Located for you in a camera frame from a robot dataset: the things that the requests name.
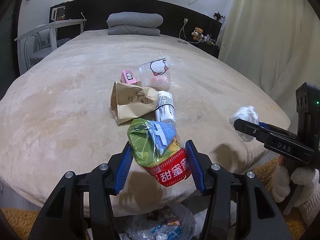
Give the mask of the small pink box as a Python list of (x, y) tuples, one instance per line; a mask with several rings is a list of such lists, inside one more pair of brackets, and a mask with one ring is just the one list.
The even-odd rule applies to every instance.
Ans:
[(134, 74), (128, 69), (123, 70), (121, 72), (120, 81), (121, 81), (121, 83), (126, 83), (126, 84), (129, 84), (129, 85), (141, 86), (141, 82), (137, 81), (137, 79), (134, 76)]

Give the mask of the red green snack wrapper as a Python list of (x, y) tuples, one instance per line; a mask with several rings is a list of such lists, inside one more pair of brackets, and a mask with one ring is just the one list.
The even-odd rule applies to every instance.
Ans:
[(179, 142), (174, 124), (134, 119), (127, 136), (136, 163), (164, 187), (191, 175), (185, 149)]

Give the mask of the white chair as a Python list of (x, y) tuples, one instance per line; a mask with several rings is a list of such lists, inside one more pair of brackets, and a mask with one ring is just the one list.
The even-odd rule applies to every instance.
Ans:
[[(31, 54), (28, 53), (28, 42), (33, 40), (33, 49)], [(27, 69), (30, 69), (41, 60), (43, 60), (47, 55), (52, 52), (50, 44), (50, 34), (40, 34), (37, 32), (35, 34), (29, 35), (23, 45), (23, 55), (24, 61)]]

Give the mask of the black figurine on headboard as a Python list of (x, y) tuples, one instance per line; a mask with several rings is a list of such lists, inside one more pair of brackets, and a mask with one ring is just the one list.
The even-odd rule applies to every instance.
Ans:
[(220, 12), (218, 11), (213, 15), (213, 19), (215, 19), (218, 22), (220, 22), (221, 20), (225, 19), (225, 16), (221, 15)]

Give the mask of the orange shaggy rug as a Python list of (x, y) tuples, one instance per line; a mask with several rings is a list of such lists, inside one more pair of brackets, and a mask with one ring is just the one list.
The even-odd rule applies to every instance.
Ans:
[(21, 239), (27, 240), (39, 211), (27, 211), (12, 207), (3, 207), (1, 211)]

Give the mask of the grey folded pillow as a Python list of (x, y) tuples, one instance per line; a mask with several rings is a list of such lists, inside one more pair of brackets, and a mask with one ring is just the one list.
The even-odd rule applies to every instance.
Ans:
[(119, 12), (111, 14), (106, 22), (109, 27), (116, 25), (134, 25), (138, 27), (157, 28), (162, 25), (163, 17), (160, 14)]
[(146, 35), (159, 36), (157, 28), (138, 27), (134, 25), (116, 25), (108, 28), (108, 35)]

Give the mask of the trash bin with clear bag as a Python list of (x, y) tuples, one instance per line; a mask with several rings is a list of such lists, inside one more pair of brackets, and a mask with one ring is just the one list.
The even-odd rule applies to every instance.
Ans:
[(131, 217), (125, 227), (129, 239), (192, 239), (195, 218), (183, 204), (170, 204)]

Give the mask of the beige plush bed blanket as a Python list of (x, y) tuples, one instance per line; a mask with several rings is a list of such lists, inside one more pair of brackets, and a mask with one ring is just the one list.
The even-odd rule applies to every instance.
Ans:
[(239, 72), (170, 36), (109, 36), (86, 31), (17, 78), (1, 100), (1, 181), (42, 205), (67, 171), (92, 171), (123, 150), (128, 123), (111, 112), (113, 84), (122, 70), (166, 58), (181, 143), (225, 169), (241, 173), (265, 154), (229, 123), (242, 106), (261, 121), (288, 129), (284, 111)]

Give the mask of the clear plastic cup with cartoon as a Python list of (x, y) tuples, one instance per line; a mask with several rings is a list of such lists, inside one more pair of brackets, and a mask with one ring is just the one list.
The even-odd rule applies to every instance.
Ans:
[(141, 64), (139, 77), (143, 87), (168, 90), (171, 85), (171, 77), (167, 59), (164, 57)]

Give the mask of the brown teddy bear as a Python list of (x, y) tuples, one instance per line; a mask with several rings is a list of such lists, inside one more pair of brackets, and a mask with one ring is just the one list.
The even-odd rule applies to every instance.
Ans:
[(203, 38), (203, 30), (201, 28), (196, 27), (194, 31), (191, 33), (194, 41), (200, 41)]

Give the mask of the upper grey folded pillow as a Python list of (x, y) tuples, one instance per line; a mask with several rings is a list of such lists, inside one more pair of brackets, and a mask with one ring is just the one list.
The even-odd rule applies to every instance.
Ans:
[(109, 27), (116, 25), (134, 25), (138, 27), (157, 28), (162, 25), (163, 17), (160, 14), (119, 12), (111, 14), (106, 22)]

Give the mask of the white side table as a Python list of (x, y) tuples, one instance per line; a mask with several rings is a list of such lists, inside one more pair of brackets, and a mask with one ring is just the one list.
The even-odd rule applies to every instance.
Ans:
[(14, 41), (17, 42), (17, 56), (18, 56), (18, 65), (20, 74), (24, 74), (31, 68), (31, 62), (28, 55), (28, 41), (29, 38), (33, 38), (34, 42), (34, 51), (40, 52), (42, 48), (48, 49), (51, 48), (51, 51), (57, 49), (57, 29), (62, 27), (67, 27), (71, 25), (80, 25), (80, 33), (84, 31), (86, 19), (77, 19), (77, 20), (63, 20), (63, 21), (54, 21), (48, 24), (39, 25), (37, 28), (20, 35), (15, 38)]

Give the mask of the brown paper bag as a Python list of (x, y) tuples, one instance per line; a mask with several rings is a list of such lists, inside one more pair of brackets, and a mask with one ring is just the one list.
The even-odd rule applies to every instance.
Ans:
[(117, 124), (120, 125), (153, 112), (158, 106), (158, 102), (159, 94), (151, 87), (115, 82), (110, 106)]

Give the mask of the cream curtain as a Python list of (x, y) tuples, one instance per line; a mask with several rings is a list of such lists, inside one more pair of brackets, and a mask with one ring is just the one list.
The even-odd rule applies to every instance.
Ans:
[(219, 59), (298, 125), (295, 91), (319, 85), (319, 18), (307, 0), (232, 0)]

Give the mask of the lower grey folded pillow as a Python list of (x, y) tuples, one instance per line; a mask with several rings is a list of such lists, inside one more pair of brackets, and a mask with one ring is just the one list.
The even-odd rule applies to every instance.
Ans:
[(157, 28), (138, 27), (134, 25), (116, 25), (108, 28), (108, 35), (146, 35), (159, 36)]

